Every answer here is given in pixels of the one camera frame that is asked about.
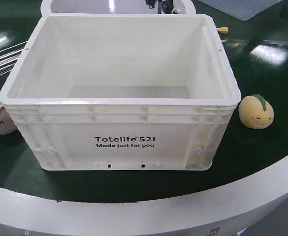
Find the gray floor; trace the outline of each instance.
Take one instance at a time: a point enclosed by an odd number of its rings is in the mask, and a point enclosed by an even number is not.
[[[288,199],[241,236],[288,236]]]

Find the clear plastic container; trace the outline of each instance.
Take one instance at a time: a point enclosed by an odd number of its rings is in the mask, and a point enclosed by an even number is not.
[[[282,0],[199,0],[241,21],[247,21],[256,14]]]
[[[43,17],[0,92],[46,170],[206,170],[240,98],[200,14]]]

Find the storage bin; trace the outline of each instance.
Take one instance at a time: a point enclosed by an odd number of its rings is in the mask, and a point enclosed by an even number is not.
[[[282,0],[199,0],[241,21],[247,21],[256,14]]]
[[[0,92],[46,170],[206,170],[240,98],[201,14],[42,17]]]
[[[191,0],[173,0],[173,6],[175,13],[195,14]],[[53,13],[157,14],[158,1],[150,9],[145,0],[43,0],[42,16]]]

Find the small yellow object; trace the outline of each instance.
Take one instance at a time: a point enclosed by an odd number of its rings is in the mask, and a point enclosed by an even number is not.
[[[217,28],[217,31],[218,31],[219,33],[228,34],[228,27],[220,27],[220,28]]]
[[[243,98],[238,110],[241,123],[248,128],[264,129],[274,120],[273,108],[259,94]]]

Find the round table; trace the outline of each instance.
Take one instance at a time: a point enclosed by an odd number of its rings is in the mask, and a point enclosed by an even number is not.
[[[213,17],[243,97],[275,110],[264,130],[234,112],[207,171],[66,171],[40,168],[20,133],[0,136],[0,235],[230,236],[288,196],[288,0],[241,22],[193,1]],[[0,49],[26,41],[39,1],[0,1]],[[8,73],[0,75],[0,88]]]

